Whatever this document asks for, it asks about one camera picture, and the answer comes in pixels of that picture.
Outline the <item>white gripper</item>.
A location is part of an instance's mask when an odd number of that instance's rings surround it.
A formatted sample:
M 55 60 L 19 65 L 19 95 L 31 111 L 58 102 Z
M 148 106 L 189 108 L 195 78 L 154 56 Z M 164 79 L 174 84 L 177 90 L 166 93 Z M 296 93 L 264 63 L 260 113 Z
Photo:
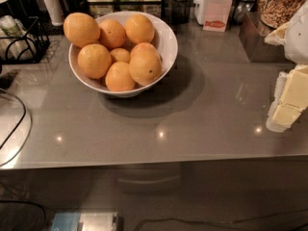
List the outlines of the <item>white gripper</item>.
M 289 73 L 281 71 L 270 104 L 266 126 L 284 132 L 308 108 L 308 0 L 291 18 L 265 37 L 269 45 L 283 45 L 285 57 L 298 64 Z

